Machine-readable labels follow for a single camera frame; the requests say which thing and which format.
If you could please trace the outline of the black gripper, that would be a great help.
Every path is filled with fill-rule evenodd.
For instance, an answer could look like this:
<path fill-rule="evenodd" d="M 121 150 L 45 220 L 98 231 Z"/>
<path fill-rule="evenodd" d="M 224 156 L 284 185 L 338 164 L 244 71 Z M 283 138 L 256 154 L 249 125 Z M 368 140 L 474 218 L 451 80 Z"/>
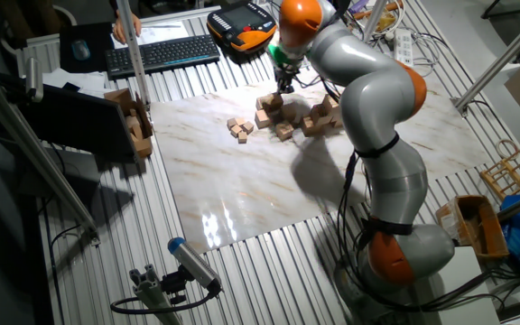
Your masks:
<path fill-rule="evenodd" d="M 299 67 L 287 63 L 275 67 L 275 78 L 277 82 L 277 94 L 293 93 L 292 81 L 298 74 Z"/>

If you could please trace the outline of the bare person hand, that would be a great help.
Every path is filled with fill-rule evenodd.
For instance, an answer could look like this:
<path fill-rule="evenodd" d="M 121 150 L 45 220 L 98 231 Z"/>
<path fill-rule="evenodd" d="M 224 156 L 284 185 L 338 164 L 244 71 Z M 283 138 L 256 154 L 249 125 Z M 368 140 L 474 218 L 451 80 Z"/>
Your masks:
<path fill-rule="evenodd" d="M 132 14 L 132 19 L 135 28 L 135 35 L 139 37 L 142 31 L 142 23 L 135 14 Z M 116 22 L 113 27 L 113 34 L 117 41 L 122 44 L 126 44 L 125 30 L 118 10 L 116 10 Z"/>

